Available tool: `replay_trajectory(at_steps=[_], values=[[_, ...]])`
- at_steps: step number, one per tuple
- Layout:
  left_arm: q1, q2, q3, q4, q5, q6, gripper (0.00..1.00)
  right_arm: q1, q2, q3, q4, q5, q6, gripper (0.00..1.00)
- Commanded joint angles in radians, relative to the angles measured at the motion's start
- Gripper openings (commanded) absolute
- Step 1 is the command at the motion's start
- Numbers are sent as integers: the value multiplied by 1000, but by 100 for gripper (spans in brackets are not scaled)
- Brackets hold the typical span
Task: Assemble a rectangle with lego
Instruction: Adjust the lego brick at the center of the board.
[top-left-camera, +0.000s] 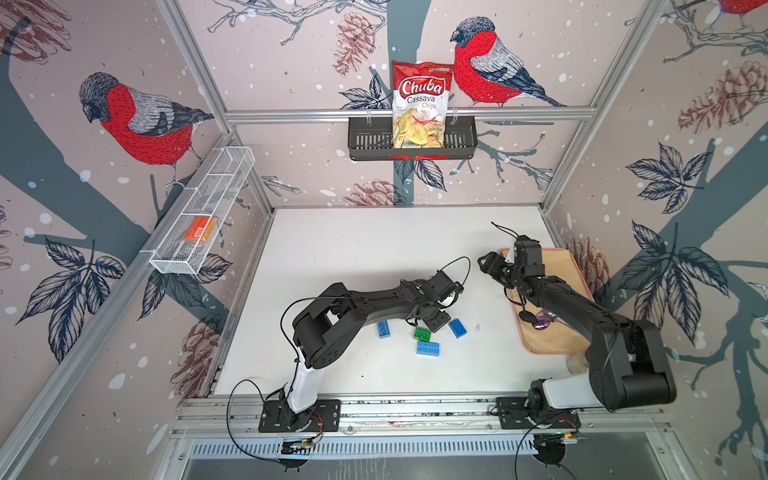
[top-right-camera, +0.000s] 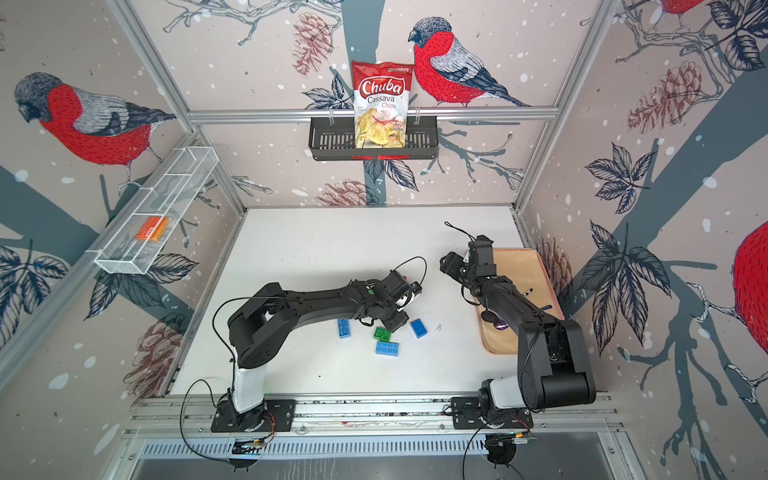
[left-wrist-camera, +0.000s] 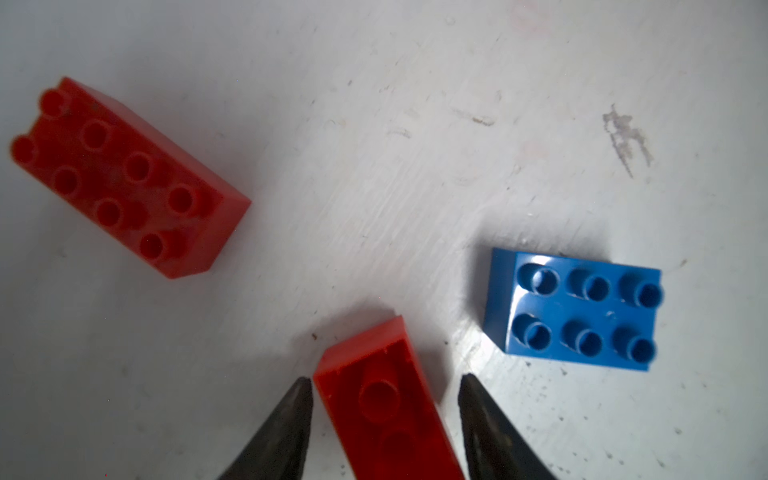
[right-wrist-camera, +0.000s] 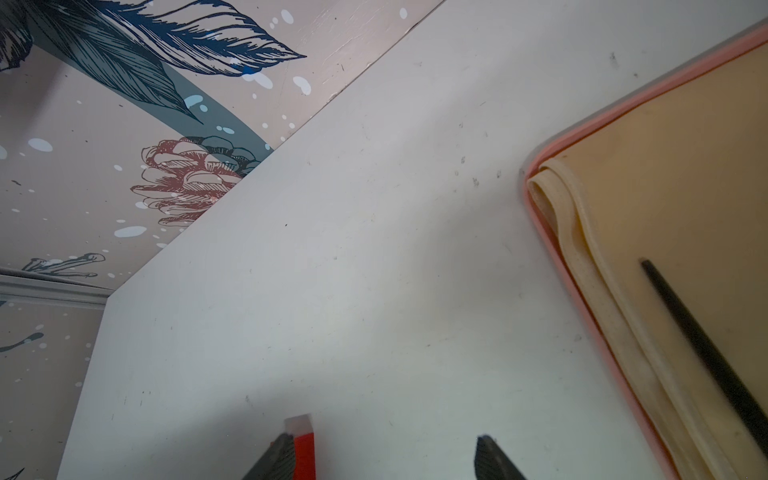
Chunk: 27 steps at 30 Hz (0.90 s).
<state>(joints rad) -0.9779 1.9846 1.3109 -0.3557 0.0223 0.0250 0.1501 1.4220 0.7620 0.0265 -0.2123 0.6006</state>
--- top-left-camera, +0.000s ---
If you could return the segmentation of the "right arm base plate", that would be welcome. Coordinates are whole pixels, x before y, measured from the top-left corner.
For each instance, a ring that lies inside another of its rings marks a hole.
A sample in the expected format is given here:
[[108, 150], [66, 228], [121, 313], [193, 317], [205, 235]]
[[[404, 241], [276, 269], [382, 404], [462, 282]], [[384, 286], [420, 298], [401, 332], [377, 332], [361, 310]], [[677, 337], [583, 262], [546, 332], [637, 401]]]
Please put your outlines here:
[[499, 418], [503, 430], [581, 428], [576, 410], [555, 409], [545, 400], [531, 400], [521, 396], [497, 397], [493, 412]]

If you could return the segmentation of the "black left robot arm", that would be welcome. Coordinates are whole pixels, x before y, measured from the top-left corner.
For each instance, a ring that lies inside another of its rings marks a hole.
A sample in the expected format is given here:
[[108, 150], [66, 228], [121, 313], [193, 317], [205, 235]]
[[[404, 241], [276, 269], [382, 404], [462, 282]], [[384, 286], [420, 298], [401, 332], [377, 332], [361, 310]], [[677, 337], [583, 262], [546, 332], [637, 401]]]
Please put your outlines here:
[[336, 432], [341, 402], [321, 400], [323, 369], [341, 358], [363, 328], [381, 321], [423, 323], [434, 333], [451, 320], [447, 309], [464, 291], [444, 271], [429, 279], [402, 280], [391, 289], [361, 292], [331, 284], [308, 301], [286, 337], [295, 353], [292, 378], [275, 400], [264, 402], [261, 433]]

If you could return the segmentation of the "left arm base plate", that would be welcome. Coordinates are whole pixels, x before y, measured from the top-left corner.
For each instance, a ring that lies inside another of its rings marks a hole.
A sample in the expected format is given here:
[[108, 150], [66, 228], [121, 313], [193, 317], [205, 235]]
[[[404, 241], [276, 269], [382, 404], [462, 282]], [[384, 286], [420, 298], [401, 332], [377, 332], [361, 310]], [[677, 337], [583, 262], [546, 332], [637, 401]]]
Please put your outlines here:
[[263, 407], [260, 433], [337, 432], [340, 419], [339, 400], [317, 400], [308, 409], [294, 412], [288, 401], [269, 400]]

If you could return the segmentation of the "light blue long lego brick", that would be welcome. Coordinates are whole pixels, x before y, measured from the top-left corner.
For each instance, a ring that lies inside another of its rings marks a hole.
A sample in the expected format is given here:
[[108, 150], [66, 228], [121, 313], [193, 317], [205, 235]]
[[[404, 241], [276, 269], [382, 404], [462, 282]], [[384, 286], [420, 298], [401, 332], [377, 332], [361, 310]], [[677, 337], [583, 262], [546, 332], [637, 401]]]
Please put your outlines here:
[[421, 356], [439, 357], [440, 344], [435, 342], [418, 341], [416, 353]]

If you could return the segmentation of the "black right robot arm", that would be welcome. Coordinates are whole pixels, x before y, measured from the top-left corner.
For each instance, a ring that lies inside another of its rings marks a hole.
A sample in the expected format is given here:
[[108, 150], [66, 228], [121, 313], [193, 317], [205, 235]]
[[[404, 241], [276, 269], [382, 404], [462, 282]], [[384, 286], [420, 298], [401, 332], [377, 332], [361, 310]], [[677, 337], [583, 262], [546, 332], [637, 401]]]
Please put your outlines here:
[[531, 383], [526, 408], [533, 421], [547, 424], [554, 415], [575, 409], [615, 411], [676, 400], [676, 383], [655, 324], [612, 312], [547, 275], [537, 240], [517, 237], [511, 257], [489, 252], [478, 264], [505, 289], [515, 290], [521, 302], [556, 315], [589, 342], [585, 373]]

